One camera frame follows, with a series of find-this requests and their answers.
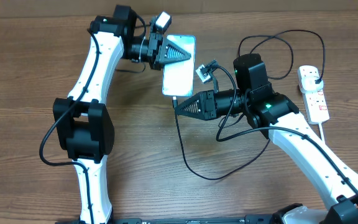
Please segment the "Galaxy S24 smartphone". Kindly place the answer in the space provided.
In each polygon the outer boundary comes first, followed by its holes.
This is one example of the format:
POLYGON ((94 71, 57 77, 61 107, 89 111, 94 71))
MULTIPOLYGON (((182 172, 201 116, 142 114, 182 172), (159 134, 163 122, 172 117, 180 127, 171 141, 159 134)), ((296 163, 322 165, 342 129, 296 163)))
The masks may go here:
POLYGON ((190 53, 191 58, 164 66, 162 93, 167 96, 191 96, 193 94, 196 38, 193 35, 168 35, 167 39, 190 53))

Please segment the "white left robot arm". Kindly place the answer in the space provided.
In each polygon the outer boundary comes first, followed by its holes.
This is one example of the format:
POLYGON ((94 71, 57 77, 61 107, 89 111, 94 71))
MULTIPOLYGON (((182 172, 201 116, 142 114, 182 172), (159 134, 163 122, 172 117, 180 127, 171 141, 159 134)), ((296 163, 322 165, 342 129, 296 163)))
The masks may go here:
POLYGON ((78 223, 113 222, 107 160, 115 130, 106 100, 118 62, 146 62, 152 70, 161 70, 191 57, 189 51, 164 37, 172 22, 169 14, 161 12, 143 25, 141 35, 135 35, 141 19, 131 7, 122 5, 116 6, 111 17, 96 16, 88 28, 90 46, 80 77, 68 96, 56 98, 53 104, 60 147, 78 176, 78 223))

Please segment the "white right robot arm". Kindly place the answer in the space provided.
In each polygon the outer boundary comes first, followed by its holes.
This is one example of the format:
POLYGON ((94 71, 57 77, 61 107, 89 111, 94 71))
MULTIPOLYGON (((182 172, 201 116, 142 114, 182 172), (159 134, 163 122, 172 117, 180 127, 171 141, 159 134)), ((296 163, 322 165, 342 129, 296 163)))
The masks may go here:
POLYGON ((231 139, 261 132, 286 152, 324 202, 325 210, 293 203, 271 215, 247 215, 246 223, 358 223, 358 174, 316 135, 298 107, 275 92, 259 54, 233 61, 233 89, 202 91, 182 103, 173 100, 177 116, 204 121, 242 113, 251 128, 231 139))

